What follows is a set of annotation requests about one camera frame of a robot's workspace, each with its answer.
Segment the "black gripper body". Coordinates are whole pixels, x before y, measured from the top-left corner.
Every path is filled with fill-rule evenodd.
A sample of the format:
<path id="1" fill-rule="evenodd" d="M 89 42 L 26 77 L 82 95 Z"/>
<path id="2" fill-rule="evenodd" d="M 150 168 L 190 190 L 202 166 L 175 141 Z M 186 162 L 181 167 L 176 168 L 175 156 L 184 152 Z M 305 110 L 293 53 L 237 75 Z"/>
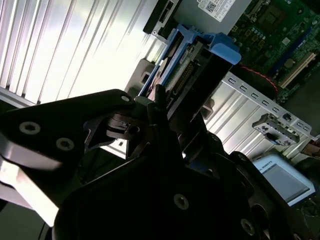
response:
<path id="1" fill-rule="evenodd" d="M 209 156 L 208 172 L 181 158 L 140 157 L 73 192 L 56 240 L 313 240 L 241 153 Z"/>

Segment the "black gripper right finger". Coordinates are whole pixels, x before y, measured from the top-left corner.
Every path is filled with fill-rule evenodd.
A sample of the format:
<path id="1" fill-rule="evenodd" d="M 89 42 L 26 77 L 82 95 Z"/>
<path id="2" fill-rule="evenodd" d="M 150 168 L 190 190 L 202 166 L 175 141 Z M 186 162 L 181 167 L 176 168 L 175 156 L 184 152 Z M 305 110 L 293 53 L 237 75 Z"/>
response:
<path id="1" fill-rule="evenodd" d="M 187 124 L 181 134 L 181 150 L 184 162 L 191 169 L 219 179 L 215 154 L 226 155 L 221 140 L 207 130 L 200 112 Z"/>

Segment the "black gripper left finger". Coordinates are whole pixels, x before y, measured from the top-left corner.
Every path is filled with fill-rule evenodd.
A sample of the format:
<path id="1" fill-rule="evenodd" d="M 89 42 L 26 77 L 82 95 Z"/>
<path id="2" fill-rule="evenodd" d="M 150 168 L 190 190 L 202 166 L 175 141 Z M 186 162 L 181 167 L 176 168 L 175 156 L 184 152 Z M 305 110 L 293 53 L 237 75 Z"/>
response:
<path id="1" fill-rule="evenodd" d="M 0 116 L 1 160 L 57 202 L 58 212 L 73 192 L 138 158 L 175 158 L 183 163 L 165 113 L 165 88 L 157 85 L 155 91 L 155 100 L 133 99 L 112 89 L 5 112 Z M 83 156 L 116 139 L 127 141 L 125 162 L 67 190 Z"/>

